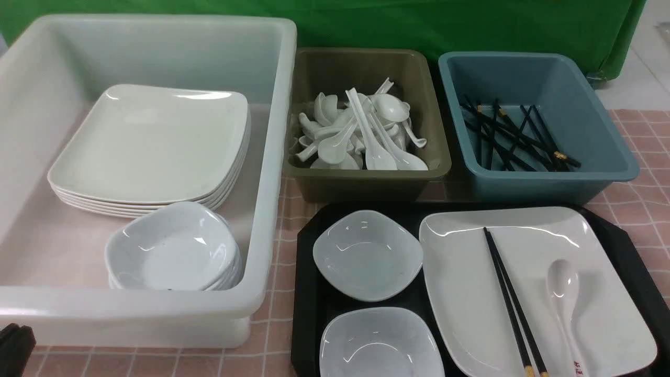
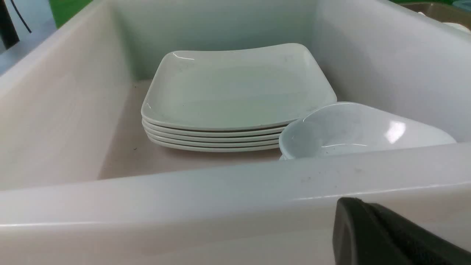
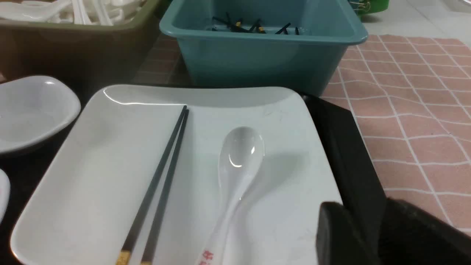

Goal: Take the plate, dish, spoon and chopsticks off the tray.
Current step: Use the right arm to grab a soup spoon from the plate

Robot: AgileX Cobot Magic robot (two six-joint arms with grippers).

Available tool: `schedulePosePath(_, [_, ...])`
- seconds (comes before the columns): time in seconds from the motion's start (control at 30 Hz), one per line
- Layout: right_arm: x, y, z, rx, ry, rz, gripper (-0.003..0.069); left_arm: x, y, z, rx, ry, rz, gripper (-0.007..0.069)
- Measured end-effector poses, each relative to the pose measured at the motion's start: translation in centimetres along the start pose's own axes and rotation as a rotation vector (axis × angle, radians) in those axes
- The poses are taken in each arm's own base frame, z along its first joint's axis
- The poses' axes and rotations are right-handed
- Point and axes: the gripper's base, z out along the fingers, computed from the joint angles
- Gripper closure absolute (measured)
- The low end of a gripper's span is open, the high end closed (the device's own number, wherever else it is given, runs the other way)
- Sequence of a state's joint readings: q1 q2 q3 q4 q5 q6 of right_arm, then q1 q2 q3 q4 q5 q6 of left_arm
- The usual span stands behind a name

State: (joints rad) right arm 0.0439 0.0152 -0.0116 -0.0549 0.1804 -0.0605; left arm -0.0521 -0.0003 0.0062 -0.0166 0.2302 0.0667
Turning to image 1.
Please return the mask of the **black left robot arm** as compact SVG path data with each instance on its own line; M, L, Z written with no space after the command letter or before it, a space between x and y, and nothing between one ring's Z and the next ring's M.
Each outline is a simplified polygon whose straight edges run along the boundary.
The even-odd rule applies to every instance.
M1 331L1 376L22 376L36 346L33 329L9 324Z

